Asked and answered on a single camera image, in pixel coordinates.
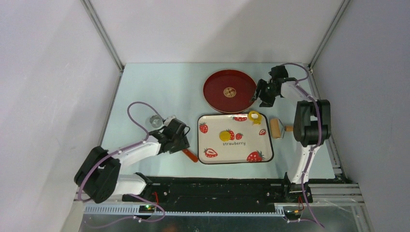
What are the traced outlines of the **round red plate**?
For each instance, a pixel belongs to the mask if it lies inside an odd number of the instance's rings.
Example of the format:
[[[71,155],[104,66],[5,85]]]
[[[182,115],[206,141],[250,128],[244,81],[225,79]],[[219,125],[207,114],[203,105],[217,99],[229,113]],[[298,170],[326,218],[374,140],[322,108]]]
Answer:
[[[255,81],[238,70],[221,70],[211,74],[203,85],[203,96],[214,110],[236,114],[249,109],[256,90]]]

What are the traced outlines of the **orange handled spatula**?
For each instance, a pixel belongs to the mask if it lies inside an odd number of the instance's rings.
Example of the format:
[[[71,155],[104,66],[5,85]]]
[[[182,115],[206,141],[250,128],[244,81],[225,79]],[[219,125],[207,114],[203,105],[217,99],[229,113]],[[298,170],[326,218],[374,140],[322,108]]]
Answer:
[[[198,162],[198,157],[190,150],[190,149],[183,149],[182,152],[193,162]]]

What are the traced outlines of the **yellow dough piece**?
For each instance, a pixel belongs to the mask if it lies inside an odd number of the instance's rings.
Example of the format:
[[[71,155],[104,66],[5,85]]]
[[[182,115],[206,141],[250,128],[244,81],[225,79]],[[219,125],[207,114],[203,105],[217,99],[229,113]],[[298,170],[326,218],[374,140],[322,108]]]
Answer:
[[[220,138],[223,142],[226,142],[226,141],[229,141],[229,140],[230,140],[231,134],[230,134],[229,131],[222,131],[222,132],[219,133],[219,138]]]

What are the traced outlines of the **strawberry print tray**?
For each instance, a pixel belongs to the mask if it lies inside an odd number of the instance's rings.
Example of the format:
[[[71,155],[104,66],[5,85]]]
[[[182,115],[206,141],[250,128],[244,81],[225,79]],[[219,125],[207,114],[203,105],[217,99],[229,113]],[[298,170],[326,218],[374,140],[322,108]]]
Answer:
[[[229,141],[219,138],[222,131],[230,132]],[[256,111],[199,117],[198,157],[203,164],[269,162],[274,150],[267,117]]]

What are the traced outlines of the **small clear glass cup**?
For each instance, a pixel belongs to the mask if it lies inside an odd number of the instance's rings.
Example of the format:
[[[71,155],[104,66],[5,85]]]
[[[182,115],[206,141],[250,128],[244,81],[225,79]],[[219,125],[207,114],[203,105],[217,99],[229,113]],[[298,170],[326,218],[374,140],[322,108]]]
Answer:
[[[163,119],[159,115],[151,116],[149,122],[153,128],[160,128],[163,125]]]

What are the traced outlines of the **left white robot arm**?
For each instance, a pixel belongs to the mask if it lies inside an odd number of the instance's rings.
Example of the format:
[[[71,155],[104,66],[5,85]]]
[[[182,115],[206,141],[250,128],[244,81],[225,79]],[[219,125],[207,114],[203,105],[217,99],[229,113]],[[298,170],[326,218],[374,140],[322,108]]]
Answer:
[[[175,117],[165,120],[159,130],[149,132],[148,138],[115,151],[94,147],[74,176],[79,191],[95,203],[102,203],[113,195],[135,195],[148,201],[153,188],[143,174],[123,175],[121,170],[162,153],[173,154],[189,148],[189,127]]]

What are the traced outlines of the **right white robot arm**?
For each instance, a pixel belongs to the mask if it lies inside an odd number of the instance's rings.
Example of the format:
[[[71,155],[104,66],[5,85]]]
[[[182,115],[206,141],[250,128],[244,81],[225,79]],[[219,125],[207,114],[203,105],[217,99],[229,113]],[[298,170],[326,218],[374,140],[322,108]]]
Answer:
[[[289,183],[281,189],[282,198],[294,202],[301,195],[297,185],[308,182],[312,161],[331,135],[331,105],[308,93],[300,85],[301,80],[289,77],[286,64],[275,66],[269,72],[268,81],[260,79],[251,98],[260,99],[260,107],[273,107],[276,98],[281,97],[295,105],[293,136],[297,142],[298,159],[286,172],[284,179]]]

